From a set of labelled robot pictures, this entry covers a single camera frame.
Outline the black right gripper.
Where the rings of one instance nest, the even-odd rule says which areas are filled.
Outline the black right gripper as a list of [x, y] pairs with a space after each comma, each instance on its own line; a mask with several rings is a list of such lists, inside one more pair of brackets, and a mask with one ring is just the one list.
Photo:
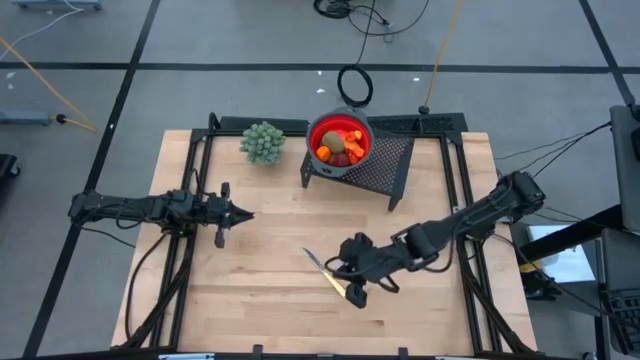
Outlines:
[[404, 269], [405, 248], [398, 244], [376, 247], [364, 233], [356, 233], [341, 245], [337, 260], [342, 264], [335, 270], [335, 277], [349, 282], [346, 299], [359, 309], [367, 305], [367, 283], [380, 286], [390, 293], [398, 293], [399, 285], [391, 274]]

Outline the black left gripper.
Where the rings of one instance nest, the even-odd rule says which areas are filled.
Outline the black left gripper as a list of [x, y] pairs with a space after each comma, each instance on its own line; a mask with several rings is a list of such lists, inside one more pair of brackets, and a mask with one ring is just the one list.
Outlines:
[[230, 198], [230, 184], [223, 182], [220, 191], [205, 192], [203, 217], [199, 221], [202, 226], [216, 225], [217, 230], [214, 238], [216, 248], [225, 246], [224, 231], [254, 218], [254, 213], [236, 206]]

